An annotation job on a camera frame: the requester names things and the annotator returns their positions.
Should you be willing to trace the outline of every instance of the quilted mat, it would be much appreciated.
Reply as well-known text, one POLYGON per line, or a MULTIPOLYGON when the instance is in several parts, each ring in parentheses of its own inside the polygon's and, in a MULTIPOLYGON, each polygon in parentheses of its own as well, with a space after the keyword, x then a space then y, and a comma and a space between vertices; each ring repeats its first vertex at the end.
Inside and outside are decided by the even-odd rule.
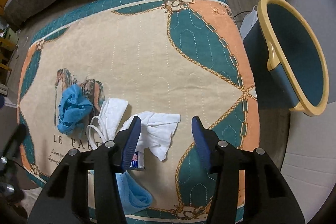
MULTIPOLYGON (((127 100, 121 125, 143 111, 181 114, 167 159, 145 150, 146 170, 130 172, 154 201, 127 215, 129 224, 205 223, 216 175, 202 168, 194 148, 194 115, 237 148, 258 147, 253 75, 225 0, 99 0, 36 33, 22 68, 18 122, 29 128, 24 167, 41 187, 68 150, 91 149, 85 133, 67 136, 54 124, 62 90, 73 83, 83 87, 95 113, 105 98, 127 100)), ((242 171, 237 221, 244 181, 242 171)), ((91 174, 88 196, 95 218, 91 174)))

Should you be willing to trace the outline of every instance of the white cloth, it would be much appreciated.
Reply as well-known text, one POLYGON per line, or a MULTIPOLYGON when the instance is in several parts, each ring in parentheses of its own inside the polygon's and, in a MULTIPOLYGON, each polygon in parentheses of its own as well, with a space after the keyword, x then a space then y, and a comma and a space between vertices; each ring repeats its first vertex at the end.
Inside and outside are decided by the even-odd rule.
POLYGON ((130 117, 121 130, 129 128, 134 116, 141 120, 141 133, 135 150, 143 152, 149 148, 154 156, 164 160, 181 115, 145 111, 130 117))
MULTIPOLYGON (((103 143, 114 140, 127 104, 127 101, 116 98, 104 101, 99 116, 94 116, 86 129, 92 149, 97 149, 97 145, 91 130, 94 129, 100 135, 103 143), (100 128, 93 125, 94 119, 98 120, 100 128)), ((181 115, 144 111, 130 117, 121 130, 129 128, 134 116, 141 120, 141 133, 135 150, 143 153, 145 148, 149 148, 154 156, 164 160, 181 115)))

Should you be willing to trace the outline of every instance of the silver bolt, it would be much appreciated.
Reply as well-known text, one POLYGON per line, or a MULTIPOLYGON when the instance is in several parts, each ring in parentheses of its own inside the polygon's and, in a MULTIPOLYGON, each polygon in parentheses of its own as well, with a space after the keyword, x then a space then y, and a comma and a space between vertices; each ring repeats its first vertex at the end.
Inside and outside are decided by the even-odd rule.
POLYGON ((7 184, 7 191, 10 193, 14 193, 14 187, 10 184, 7 184))
POLYGON ((7 158, 6 158, 6 157, 1 157, 1 162, 2 162, 3 164, 6 164, 6 163, 7 163, 7 158))
POLYGON ((105 146, 106 146, 107 148, 111 148, 111 147, 113 147, 114 145, 115 145, 114 141, 107 141, 107 142, 105 143, 105 146))
POLYGON ((78 149, 73 148, 73 149, 70 149, 68 153, 69 153, 70 156, 74 156, 74 155, 77 154, 77 152, 78 152, 78 149))
POLYGON ((218 145, 220 146, 220 147, 227 147, 227 141, 219 141, 218 142, 218 145))
POLYGON ((263 155, 263 154, 265 154, 265 150, 263 150, 261 147, 258 147, 255 151, 256 151, 259 155, 263 155))

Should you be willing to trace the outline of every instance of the yellow trash can rim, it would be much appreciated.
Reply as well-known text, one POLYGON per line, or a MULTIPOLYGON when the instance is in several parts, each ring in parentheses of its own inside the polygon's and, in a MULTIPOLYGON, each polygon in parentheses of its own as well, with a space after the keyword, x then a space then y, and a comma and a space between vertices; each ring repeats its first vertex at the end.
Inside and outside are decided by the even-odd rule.
POLYGON ((313 30, 310 28, 309 24, 302 17, 302 15, 285 0, 260 0, 258 3, 257 14, 258 14, 260 28, 265 38, 268 52, 269 52, 267 69, 268 71, 273 70, 281 63, 296 95, 298 96, 299 103, 294 108, 291 108, 290 110, 291 111, 302 111, 309 116, 320 115, 325 110, 327 102, 328 102, 329 76, 328 76, 327 64, 324 58, 324 54, 322 52, 322 48, 313 30), (270 19, 268 17, 268 13, 267 13, 268 4, 280 5, 286 10, 288 10, 292 15, 294 15, 300 21, 300 23, 305 27, 305 29, 307 30, 310 38, 312 39, 317 49, 320 62, 321 62, 322 72, 323 72, 323 93, 322 93, 322 98, 320 102, 316 106, 312 105, 307 99, 307 97, 305 96, 305 94, 303 93, 303 90, 300 87, 299 82, 297 81, 293 73, 293 70, 288 63, 288 60, 285 57, 285 54, 279 44, 277 36, 275 35, 270 19))

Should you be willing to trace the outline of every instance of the white wall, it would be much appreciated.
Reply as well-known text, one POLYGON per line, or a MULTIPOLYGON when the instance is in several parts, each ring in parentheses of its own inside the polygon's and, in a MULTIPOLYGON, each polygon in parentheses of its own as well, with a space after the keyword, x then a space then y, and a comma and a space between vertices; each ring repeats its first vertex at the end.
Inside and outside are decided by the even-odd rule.
MULTIPOLYGON (((336 101, 336 0, 286 0, 306 19, 325 55, 329 102, 336 101)), ((336 182, 336 102, 317 117, 291 113, 290 133, 281 169, 306 223, 317 213, 336 182)))
POLYGON ((329 70, 329 103, 336 101, 336 0, 286 0, 305 18, 320 42, 329 70))

